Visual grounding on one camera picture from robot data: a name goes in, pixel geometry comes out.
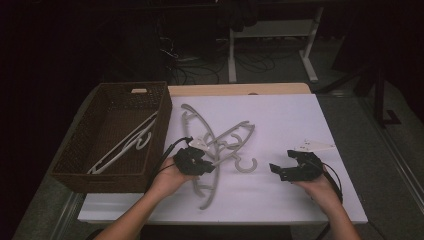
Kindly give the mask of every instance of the dark background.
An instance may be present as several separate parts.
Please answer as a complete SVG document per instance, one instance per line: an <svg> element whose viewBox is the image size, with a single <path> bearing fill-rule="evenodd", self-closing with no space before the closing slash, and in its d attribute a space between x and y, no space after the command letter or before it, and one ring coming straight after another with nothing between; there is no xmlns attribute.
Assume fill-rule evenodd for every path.
<svg viewBox="0 0 424 240"><path fill-rule="evenodd" d="M107 4L115 6L114 1ZM215 11L111 13L87 11L78 1L65 0L8 0L0 9L0 232L8 239L78 107L96 85L167 81L170 60L159 51L160 34L174 37L177 47L207 55L221 31L214 26ZM327 9L319 35L341 37L348 32L335 67L353 71L378 56L387 80L423 120L424 21L418 3ZM266 16L274 18L275 13ZM158 19L166 23L161 29ZM207 27L213 31L204 31Z"/></svg>

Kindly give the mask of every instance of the black cable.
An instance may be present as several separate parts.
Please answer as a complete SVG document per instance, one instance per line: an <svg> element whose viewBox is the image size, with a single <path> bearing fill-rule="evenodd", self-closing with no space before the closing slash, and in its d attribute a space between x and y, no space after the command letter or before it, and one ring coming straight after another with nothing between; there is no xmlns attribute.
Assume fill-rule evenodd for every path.
<svg viewBox="0 0 424 240"><path fill-rule="evenodd" d="M186 71L188 73L191 73L191 74L197 75L197 76L210 76L210 75L217 74L217 71L214 71L213 69L206 68L206 67L183 67L183 68L203 69L203 70L207 70L207 71L210 71L211 72L211 73L196 73L196 72L184 70L184 71Z"/></svg>
<svg viewBox="0 0 424 240"><path fill-rule="evenodd" d="M383 234L383 232L374 224L374 222L368 221L368 223L370 224L371 227L374 228L374 230L380 234L381 238L383 238L384 240L386 240L386 235Z"/></svg>
<svg viewBox="0 0 424 240"><path fill-rule="evenodd" d="M180 80L178 79L178 72L177 72L177 69L176 68L171 68L171 75L172 75L172 79L174 79L175 80L175 84L176 85L180 85Z"/></svg>
<svg viewBox="0 0 424 240"><path fill-rule="evenodd" d="M175 72L177 74L177 78L179 79L180 75L178 74L178 71L182 72L184 75L184 81L180 84L180 82L178 81L177 85L185 85L188 79L192 79L193 83L196 84L196 81L194 80L194 78L192 76L187 75L187 72L185 70L183 70L182 68L179 67L175 67Z"/></svg>
<svg viewBox="0 0 424 240"><path fill-rule="evenodd" d="M275 48L275 49L272 49L271 51L269 51L269 53L267 53L265 56L262 56L262 55L260 55L260 54L257 54L258 56L260 56L262 59L261 60L258 60L258 61L264 61L265 59L272 59L271 58L271 56L272 56L272 54L274 54L279 48L280 48L280 45L281 44L278 44L277 45L277 47ZM257 47L257 49L256 49L256 51L260 51L260 52L263 52L263 51L266 51L267 49L265 49L262 45L261 46L258 46Z"/></svg>
<svg viewBox="0 0 424 240"><path fill-rule="evenodd" d="M322 164L324 164L326 167L330 168L331 171L333 171L333 173L336 175L337 181L339 182L339 190L340 190L341 193L343 193L342 182L340 181L339 175L336 173L336 171L334 171L334 169L332 167L330 167L330 165L328 165L326 163L322 163Z"/></svg>
<svg viewBox="0 0 424 240"><path fill-rule="evenodd" d="M208 70L211 71L211 73L207 73L207 74L201 74L201 73L195 73L195 72L191 72L191 71L187 71L185 70L187 73L193 74L193 75L197 75L197 76L210 76L210 75L215 75L216 76L216 83L219 83L219 75L218 72L209 69L209 68L205 68L205 67L193 67L193 68L198 68L198 69L204 69L204 70Z"/></svg>
<svg viewBox="0 0 424 240"><path fill-rule="evenodd" d="M274 60L273 60L273 59L271 59L271 58L265 57L265 58L263 58L262 60L258 60L258 59L255 59L253 56L250 56L250 57L249 57L249 55L247 55L247 54L245 54L245 56L246 56L246 58L248 58L248 59L249 59L249 61L250 61L250 62L252 62L252 63L262 63L262 64L265 66L265 69L266 69L266 70L272 70L272 69L274 69L274 68L275 68L275 62L274 62ZM271 62L271 67L268 67L268 65L266 64L265 60L268 60L268 61L270 61L270 62Z"/></svg>
<svg viewBox="0 0 424 240"><path fill-rule="evenodd" d="M249 71L249 72L252 72L252 73L264 73L264 72L268 71L267 69L259 68L259 67L255 66L255 65L249 64L249 63L243 61L239 57L234 56L234 59L236 60L236 63L238 63L246 71ZM249 66L249 67L251 67L251 68L258 69L259 71L255 71L255 70L249 69L249 68L246 67L246 65Z"/></svg>
<svg viewBox="0 0 424 240"><path fill-rule="evenodd" d="M177 84L177 85L180 85L180 75L178 74L178 68L174 68L175 69L175 83Z"/></svg>
<svg viewBox="0 0 424 240"><path fill-rule="evenodd" d="M167 169L167 168L169 168L169 167L172 167L172 166L174 166L174 165L175 165L175 163L173 163L173 164L171 164L171 165L169 165L169 166L166 166L166 167L162 168L161 170L159 170L159 171L156 173L156 176L157 176L160 172L162 172L163 170L165 170L165 169Z"/></svg>
<svg viewBox="0 0 424 240"><path fill-rule="evenodd" d="M296 50L293 50L292 52L290 52L290 53L288 53L287 55L284 55L284 56L281 56L281 57L271 57L271 59L284 59L284 58L288 58L288 57L291 57L291 56L293 56L294 54L296 54L296 53L298 53L300 50L302 50L303 49L303 47L302 48L299 48L299 49L296 49Z"/></svg>
<svg viewBox="0 0 424 240"><path fill-rule="evenodd" d="M207 70L209 70L209 71L211 71L211 72L218 73L218 72L220 72L220 71L221 71L221 70L225 67L225 63L226 63L226 61L223 61L223 62L222 62L222 64L220 65L220 67L219 67L217 70L213 70L213 69L211 69L211 68L206 68L206 67L205 67L205 66L207 66L207 65L211 65L211 63L204 64L204 65L179 66L179 67L184 67L184 68L200 68L200 69L207 69Z"/></svg>
<svg viewBox="0 0 424 240"><path fill-rule="evenodd" d="M321 231L321 233L318 235L318 237L315 240L321 240L325 237L325 235L327 235L327 233L330 231L331 226L329 223L327 223L327 225L325 225L324 229Z"/></svg>
<svg viewBox="0 0 424 240"><path fill-rule="evenodd" d="M172 150L175 148L175 146L182 142L182 141L186 141L187 143L190 142L191 140L193 140L193 138L189 138L189 137L183 137L178 139L175 143L171 144L168 149L163 153L161 159L158 161L158 163L155 165L155 167L153 168L153 172L152 175L150 176L146 188L144 190L144 192L147 192L150 187L152 186L153 180L155 180L155 177L158 175L158 173L162 170L159 170L160 166L162 166L163 162L165 161L165 159L169 156L169 154L172 152Z"/></svg>
<svg viewBox="0 0 424 240"><path fill-rule="evenodd" d="M265 60L270 59L270 58L268 58L266 56L264 57L264 56L260 55L259 53L243 53L243 54L252 63L265 62Z"/></svg>
<svg viewBox="0 0 424 240"><path fill-rule="evenodd" d="M197 65L193 65L193 64L187 64L186 62L178 62L179 67L205 67L205 66L208 66L208 65L211 65L211 64L214 64L214 63L204 62L204 63L199 63Z"/></svg>

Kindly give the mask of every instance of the forearm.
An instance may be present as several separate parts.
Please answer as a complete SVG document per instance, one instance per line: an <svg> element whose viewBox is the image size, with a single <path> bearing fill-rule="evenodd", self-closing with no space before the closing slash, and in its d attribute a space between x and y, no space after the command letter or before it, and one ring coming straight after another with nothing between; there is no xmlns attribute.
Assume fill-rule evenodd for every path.
<svg viewBox="0 0 424 240"><path fill-rule="evenodd" d="M331 209L326 209L324 212L327 214L330 226L333 232L334 239L336 240L357 240L361 239L358 232L353 226L343 206L336 205Z"/></svg>
<svg viewBox="0 0 424 240"><path fill-rule="evenodd" d="M135 239L161 198L146 193L127 212L103 230L96 240Z"/></svg>

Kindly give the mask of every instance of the wire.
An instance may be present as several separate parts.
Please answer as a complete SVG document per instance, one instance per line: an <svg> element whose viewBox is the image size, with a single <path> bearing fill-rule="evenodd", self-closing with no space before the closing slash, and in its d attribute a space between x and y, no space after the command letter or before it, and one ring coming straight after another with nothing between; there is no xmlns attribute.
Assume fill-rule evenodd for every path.
<svg viewBox="0 0 424 240"><path fill-rule="evenodd" d="M196 64L196 65L186 65L184 63L183 64L177 63L177 65L174 66L174 68L176 69L176 71L180 71L184 74L185 80L182 83L182 85L185 85L188 79L192 79L194 84L196 84L195 78L193 76L211 76L211 75L214 75L216 77L216 84L219 84L220 77L218 73L220 73L222 69L225 67L225 63L226 61L222 61L222 63L216 70L206 67L206 66L214 64L214 63L207 63L207 62ZM177 76L176 76L177 84L179 84L179 81L177 81L178 77L179 75L177 73Z"/></svg>
<svg viewBox="0 0 424 240"><path fill-rule="evenodd" d="M330 165L328 165L328 164L326 164L326 163L322 163L322 164L324 164L326 167L330 168L330 169L331 169L331 171L333 171L333 173L336 175L336 177L337 177L337 181L339 182L339 189L340 189L340 192L341 192L341 193L343 193L343 190L342 190L342 182L340 181L339 175L336 173L336 171L334 171L334 169L333 169L332 167L330 167Z"/></svg>
<svg viewBox="0 0 424 240"><path fill-rule="evenodd" d="M166 167L162 168L161 170L159 170L159 171L156 173L156 176L157 176L160 172L162 172L163 170L165 170L165 169L167 169L167 168L169 168L169 167L172 167L172 166L174 166L174 165L175 165L175 163L173 163L173 164L171 164L171 165L169 165L169 166L166 166Z"/></svg>
<svg viewBox="0 0 424 240"><path fill-rule="evenodd" d="M172 79L174 79L175 80L175 83L177 84L177 85L179 85L179 79L178 79L178 72L177 72L177 70L176 69L174 69L174 68L170 68L170 70L171 70L171 75L172 75Z"/></svg>
<svg viewBox="0 0 424 240"><path fill-rule="evenodd" d="M255 52L268 51L269 53L265 55L249 54L247 53L247 50L245 49L245 51L242 50L240 54L241 56L244 56L246 60L241 58L240 56L234 57L234 58L236 59L236 62L238 63L238 65L240 65L245 70L249 72L253 72L253 73L264 73L276 67L274 60L284 59L284 58L293 56L295 53L297 53L300 49L303 48L304 44L302 44L301 48L296 49L287 55L284 55L282 57L274 57L273 55L279 51L279 49L281 48L281 45L282 45L281 43L277 44L275 48L269 50L269 48L265 49L261 45L256 44L256 48L254 48L253 51Z"/></svg>
<svg viewBox="0 0 424 240"><path fill-rule="evenodd" d="M175 143L171 144L168 147L168 149L163 153L162 157L159 159L158 163L156 163L155 167L153 168L153 174L150 176L144 192L147 192L150 189L150 187L152 186L153 180L155 180L155 177L158 175L158 173L160 171L164 170L165 168L167 168L167 167L165 167L165 168L158 170L160 168L160 166L162 166L165 159L169 156L169 154L175 148L175 146L182 141L186 141L187 144L188 144L188 142L191 141L191 140L193 140L193 138L183 137L183 138L178 139Z"/></svg>
<svg viewBox="0 0 424 240"><path fill-rule="evenodd" d="M160 37L160 40L167 40L171 43L171 49L170 52L174 51L174 40L168 38L168 37Z"/></svg>
<svg viewBox="0 0 424 240"><path fill-rule="evenodd" d="M187 83L187 80L188 79L191 79L193 81L193 83L196 84L196 81L194 80L193 76L189 76L187 74L187 72L185 70L183 70L182 68L174 67L173 69L175 69L176 75L174 76L174 79L175 79L175 83L177 85L185 85ZM180 76L178 74L178 71L182 72L183 73L183 77L184 77L184 81L181 84L180 84L180 81L179 81L179 77L182 77L182 76Z"/></svg>
<svg viewBox="0 0 424 240"><path fill-rule="evenodd" d="M166 50L164 50L164 49L162 49L162 48L160 48L159 50L160 50L160 51L162 51L162 52L164 52L164 53L166 53L166 54L168 54L169 56L171 56L171 57L173 57L173 58L175 58L175 59L177 59L177 58L179 57L179 56L178 56L178 54L168 52L168 51L166 51Z"/></svg>
<svg viewBox="0 0 424 240"><path fill-rule="evenodd" d="M383 234L383 232L374 224L374 222L368 221L368 223L370 224L371 227L374 228L374 230L380 234L381 238L383 238L384 240L386 240L386 235Z"/></svg>

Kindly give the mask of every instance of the human hand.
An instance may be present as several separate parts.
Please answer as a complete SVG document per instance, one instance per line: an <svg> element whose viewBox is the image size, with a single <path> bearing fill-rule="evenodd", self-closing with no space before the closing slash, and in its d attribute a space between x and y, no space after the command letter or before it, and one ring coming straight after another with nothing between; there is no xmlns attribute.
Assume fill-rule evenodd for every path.
<svg viewBox="0 0 424 240"><path fill-rule="evenodd" d="M174 194L180 186L189 181L198 178L198 176L184 175L174 165L173 158L167 158L160 167L160 172L153 180L152 186L146 194L153 195L158 200L162 200Z"/></svg>
<svg viewBox="0 0 424 240"><path fill-rule="evenodd" d="M321 176L312 181L299 181L293 182L293 184L302 187L327 215L335 206L342 205L331 183L324 174L321 174Z"/></svg>

